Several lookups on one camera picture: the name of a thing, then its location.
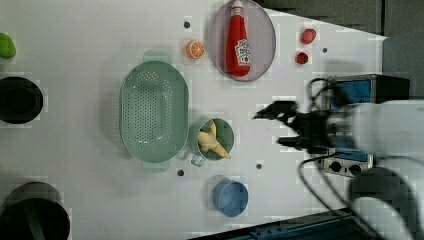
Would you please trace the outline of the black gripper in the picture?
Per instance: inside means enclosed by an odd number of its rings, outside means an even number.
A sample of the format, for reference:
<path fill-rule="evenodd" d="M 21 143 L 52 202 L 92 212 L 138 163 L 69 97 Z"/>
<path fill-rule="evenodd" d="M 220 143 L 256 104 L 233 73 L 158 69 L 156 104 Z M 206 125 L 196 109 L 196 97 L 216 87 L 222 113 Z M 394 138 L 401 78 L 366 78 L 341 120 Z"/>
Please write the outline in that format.
<path fill-rule="evenodd" d="M 274 101 L 254 115 L 254 119 L 287 121 L 294 117 L 289 126 L 298 134 L 296 137 L 279 137 L 277 143 L 306 150 L 309 154 L 325 153 L 331 146 L 327 133 L 328 111 L 297 113 L 294 101 Z"/>

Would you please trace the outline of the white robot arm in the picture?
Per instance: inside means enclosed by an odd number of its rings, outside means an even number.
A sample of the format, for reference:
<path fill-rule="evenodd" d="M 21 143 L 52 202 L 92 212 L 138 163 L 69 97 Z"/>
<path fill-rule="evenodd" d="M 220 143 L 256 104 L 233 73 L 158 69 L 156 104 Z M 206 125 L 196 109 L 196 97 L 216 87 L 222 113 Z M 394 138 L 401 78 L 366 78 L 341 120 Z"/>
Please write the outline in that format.
<path fill-rule="evenodd" d="M 423 102 L 393 100 L 356 103 L 302 113 L 293 101 L 275 101 L 258 111 L 256 119 L 278 120 L 295 137 L 278 143 L 310 154 L 333 149 L 361 153 L 376 165 L 357 174 L 349 184 L 348 205 L 359 209 L 360 199 L 389 207 L 405 226 L 397 236 L 388 212 L 358 210 L 368 228 L 389 240 L 423 240 Z"/>

